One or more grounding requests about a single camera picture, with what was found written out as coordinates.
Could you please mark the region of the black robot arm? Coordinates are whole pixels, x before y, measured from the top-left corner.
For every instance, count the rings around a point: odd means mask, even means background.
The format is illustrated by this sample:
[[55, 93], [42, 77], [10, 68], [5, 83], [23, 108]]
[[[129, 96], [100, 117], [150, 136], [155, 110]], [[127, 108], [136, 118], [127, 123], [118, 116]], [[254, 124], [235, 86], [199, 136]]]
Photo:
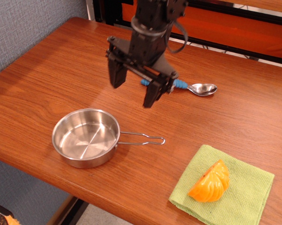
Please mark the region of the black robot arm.
[[164, 52], [173, 26], [188, 40], [186, 30], [177, 22], [185, 15], [186, 0], [139, 0], [131, 20], [131, 39], [108, 37], [107, 50], [110, 83], [114, 88], [126, 81], [127, 71], [149, 79], [143, 106], [150, 108], [171, 90], [179, 74], [168, 63]]

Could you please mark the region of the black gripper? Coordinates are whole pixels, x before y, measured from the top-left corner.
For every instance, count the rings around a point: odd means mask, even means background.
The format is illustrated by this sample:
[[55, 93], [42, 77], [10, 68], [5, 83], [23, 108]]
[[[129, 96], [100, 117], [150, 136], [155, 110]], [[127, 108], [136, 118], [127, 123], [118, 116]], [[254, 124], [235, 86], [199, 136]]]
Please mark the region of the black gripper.
[[151, 108], [155, 101], [168, 92], [178, 73], [167, 62], [164, 56], [173, 26], [179, 23], [171, 22], [167, 26], [154, 29], [139, 22], [132, 22], [130, 40], [115, 36], [108, 37], [109, 48], [106, 51], [108, 71], [111, 85], [116, 89], [126, 81], [127, 71], [144, 78], [147, 85], [144, 107]]

